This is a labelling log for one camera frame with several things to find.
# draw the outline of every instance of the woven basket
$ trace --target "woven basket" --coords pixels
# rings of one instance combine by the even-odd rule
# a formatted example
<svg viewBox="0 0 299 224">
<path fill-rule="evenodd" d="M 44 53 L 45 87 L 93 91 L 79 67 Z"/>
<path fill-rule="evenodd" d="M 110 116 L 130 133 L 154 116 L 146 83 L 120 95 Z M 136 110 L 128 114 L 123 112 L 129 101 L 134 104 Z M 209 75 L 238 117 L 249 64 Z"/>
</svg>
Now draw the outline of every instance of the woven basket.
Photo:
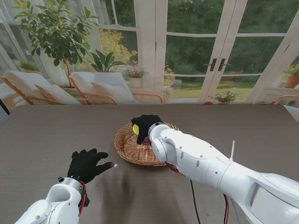
<svg viewBox="0 0 299 224">
<path fill-rule="evenodd" d="M 169 127 L 178 130 L 177 127 L 164 123 Z M 119 155 L 132 163 L 139 165 L 148 165 L 148 166 L 165 166 L 166 164 L 160 163 L 154 152 L 151 149 L 150 145 L 138 145 L 136 143 L 137 136 L 133 132 L 132 124 L 128 123 L 123 128 L 121 128 L 115 136 L 114 145 L 117 149 Z"/>
</svg>

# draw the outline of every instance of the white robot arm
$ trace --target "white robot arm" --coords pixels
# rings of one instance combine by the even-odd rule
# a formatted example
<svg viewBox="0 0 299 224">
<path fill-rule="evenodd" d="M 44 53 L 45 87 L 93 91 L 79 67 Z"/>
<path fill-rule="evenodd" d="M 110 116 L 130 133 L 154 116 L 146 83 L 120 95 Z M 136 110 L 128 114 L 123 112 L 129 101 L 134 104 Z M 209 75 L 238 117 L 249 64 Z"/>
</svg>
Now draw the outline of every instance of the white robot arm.
<svg viewBox="0 0 299 224">
<path fill-rule="evenodd" d="M 160 123 L 149 129 L 160 162 L 236 201 L 252 224 L 299 224 L 299 183 L 259 173 L 227 158 L 209 143 Z"/>
<path fill-rule="evenodd" d="M 86 205 L 84 198 L 84 184 L 62 177 L 47 198 L 33 203 L 15 224 L 78 224 L 80 210 Z"/>
</svg>

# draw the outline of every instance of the table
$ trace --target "table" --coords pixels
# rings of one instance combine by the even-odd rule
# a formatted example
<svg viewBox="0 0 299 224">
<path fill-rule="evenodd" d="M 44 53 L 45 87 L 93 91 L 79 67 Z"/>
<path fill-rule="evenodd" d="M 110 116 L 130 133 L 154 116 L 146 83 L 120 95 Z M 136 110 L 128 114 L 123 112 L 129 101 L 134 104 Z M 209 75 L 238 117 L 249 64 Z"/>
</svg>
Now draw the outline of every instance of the table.
<svg viewBox="0 0 299 224">
<path fill-rule="evenodd" d="M 45 198 L 57 178 L 67 174 L 72 152 L 94 147 L 108 152 L 105 161 L 118 166 L 87 185 L 91 203 L 80 223 L 197 223 L 187 178 L 167 167 L 126 162 L 114 148 L 117 131 L 144 113 L 158 114 L 228 157 L 235 140 L 236 162 L 299 181 L 299 124 L 282 106 L 19 106 L 0 126 L 0 223 L 13 223 Z M 194 190 L 201 223 L 223 223 L 223 195 L 197 183 Z M 237 223 L 234 211 L 229 223 Z"/>
</svg>

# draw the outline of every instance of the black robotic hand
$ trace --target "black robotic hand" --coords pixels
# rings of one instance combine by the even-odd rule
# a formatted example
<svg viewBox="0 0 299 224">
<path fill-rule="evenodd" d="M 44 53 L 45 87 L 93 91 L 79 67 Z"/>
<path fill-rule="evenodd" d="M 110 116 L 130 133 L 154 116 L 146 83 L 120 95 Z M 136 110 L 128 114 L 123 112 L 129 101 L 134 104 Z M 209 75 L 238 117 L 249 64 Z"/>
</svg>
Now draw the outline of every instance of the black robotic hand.
<svg viewBox="0 0 299 224">
<path fill-rule="evenodd" d="M 158 115 L 141 115 L 138 118 L 132 119 L 132 125 L 136 124 L 139 127 L 139 134 L 137 137 L 137 143 L 141 144 L 144 139 L 148 136 L 150 127 L 155 124 L 162 122 Z"/>
<path fill-rule="evenodd" d="M 107 153 L 97 153 L 97 149 L 93 148 L 88 152 L 84 149 L 80 153 L 74 152 L 71 156 L 72 161 L 67 173 L 68 177 L 79 176 L 79 180 L 84 183 L 92 181 L 97 175 L 113 167 L 112 162 L 106 162 L 103 165 L 97 163 L 101 159 L 108 157 Z"/>
</svg>

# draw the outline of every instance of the lawn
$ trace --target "lawn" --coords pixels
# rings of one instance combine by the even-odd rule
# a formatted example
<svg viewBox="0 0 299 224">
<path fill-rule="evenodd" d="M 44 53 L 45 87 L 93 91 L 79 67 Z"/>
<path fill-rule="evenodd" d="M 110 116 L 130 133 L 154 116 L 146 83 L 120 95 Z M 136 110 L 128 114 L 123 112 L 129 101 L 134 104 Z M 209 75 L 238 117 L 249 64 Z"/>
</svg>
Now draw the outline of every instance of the lawn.
<svg viewBox="0 0 299 224">
<path fill-rule="evenodd" d="M 255 84 L 255 82 L 222 81 L 219 83 L 215 94 L 235 88 L 239 101 L 243 101 L 249 95 Z M 180 87 L 174 87 L 172 98 L 198 98 L 202 85 L 202 81 L 183 81 Z"/>
</svg>

